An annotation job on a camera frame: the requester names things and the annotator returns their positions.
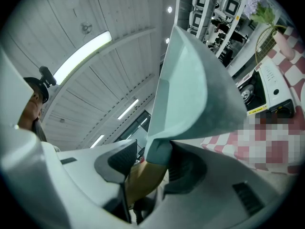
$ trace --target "ceiling light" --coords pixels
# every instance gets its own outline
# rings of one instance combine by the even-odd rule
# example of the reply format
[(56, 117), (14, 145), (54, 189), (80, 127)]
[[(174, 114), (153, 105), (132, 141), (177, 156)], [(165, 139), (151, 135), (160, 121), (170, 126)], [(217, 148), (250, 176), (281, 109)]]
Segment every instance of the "ceiling light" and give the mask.
[(83, 45), (79, 50), (70, 56), (54, 74), (57, 84), (60, 85), (70, 72), (79, 65), (90, 54), (98, 50), (100, 47), (112, 40), (110, 32), (106, 31), (103, 34), (93, 38), (90, 42)]
[(94, 144), (92, 144), (92, 146), (91, 146), (90, 148), (95, 147), (95, 145), (97, 145), (98, 142), (99, 142), (104, 136), (105, 136), (105, 135), (101, 135), (101, 136), (94, 142)]
[(134, 101), (133, 103), (132, 103), (132, 105), (130, 105), (129, 107), (128, 107), (128, 109), (126, 109), (125, 111), (124, 111), (124, 113), (123, 114), (121, 114), (120, 116), (119, 116), (119, 120), (121, 120), (122, 119), (122, 117), (128, 112), (128, 111), (130, 111), (130, 109), (132, 108), (132, 107), (134, 107), (135, 106), (135, 104), (137, 103), (139, 101), (139, 99), (137, 99), (136, 101)]
[(143, 120), (143, 122), (141, 123), (141, 125), (143, 125), (143, 123), (144, 123), (145, 121), (147, 121), (147, 118), (146, 118), (145, 120)]

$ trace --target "vent grille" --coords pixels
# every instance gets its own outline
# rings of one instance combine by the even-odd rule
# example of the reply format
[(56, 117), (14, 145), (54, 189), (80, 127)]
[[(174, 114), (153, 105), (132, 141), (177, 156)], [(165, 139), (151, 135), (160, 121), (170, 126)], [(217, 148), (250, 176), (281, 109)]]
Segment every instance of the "vent grille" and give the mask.
[(261, 200), (245, 182), (233, 185), (233, 189), (237, 193), (249, 216), (254, 215), (264, 207)]

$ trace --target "black cap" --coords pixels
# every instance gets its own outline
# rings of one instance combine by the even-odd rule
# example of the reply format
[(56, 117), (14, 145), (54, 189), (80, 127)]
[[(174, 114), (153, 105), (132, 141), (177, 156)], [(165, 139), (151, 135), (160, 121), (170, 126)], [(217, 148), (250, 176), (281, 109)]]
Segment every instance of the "black cap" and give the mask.
[(43, 82), (41, 82), (40, 80), (38, 80), (37, 78), (34, 78), (34, 77), (24, 77), (24, 80), (27, 83), (32, 83), (32, 84), (38, 86), (38, 88), (40, 89), (40, 91), (43, 95), (43, 100), (42, 100), (43, 104), (49, 99), (48, 89), (43, 84)]

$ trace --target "red checkered tablecloth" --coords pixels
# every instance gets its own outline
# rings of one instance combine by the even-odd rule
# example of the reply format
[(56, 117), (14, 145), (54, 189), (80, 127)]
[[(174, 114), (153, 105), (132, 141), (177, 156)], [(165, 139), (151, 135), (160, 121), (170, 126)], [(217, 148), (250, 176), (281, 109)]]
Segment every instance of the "red checkered tablecloth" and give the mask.
[[(262, 62), (271, 58), (282, 72), (295, 104), (294, 117), (268, 124), (265, 119), (251, 115), (239, 130), (207, 137), (201, 146), (236, 158), (253, 169), (297, 174), (305, 149), (305, 119), (301, 107), (301, 90), (305, 82), (305, 50), (296, 29), (288, 27), (284, 36), (295, 50), (295, 58), (287, 60), (276, 44)], [(246, 75), (241, 82), (246, 81), (251, 74), (252, 72)]]

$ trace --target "yellow label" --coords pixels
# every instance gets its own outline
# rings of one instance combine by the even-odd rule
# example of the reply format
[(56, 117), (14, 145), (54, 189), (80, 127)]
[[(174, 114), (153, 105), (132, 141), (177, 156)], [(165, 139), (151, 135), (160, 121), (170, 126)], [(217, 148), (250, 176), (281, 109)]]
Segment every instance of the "yellow label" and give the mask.
[(263, 110), (265, 110), (265, 109), (267, 109), (267, 105), (258, 107), (258, 108), (253, 109), (253, 110), (250, 110), (250, 111), (248, 112), (248, 114), (251, 115), (251, 114), (254, 114), (254, 113), (258, 113), (258, 112), (261, 112), (261, 111), (263, 111)]

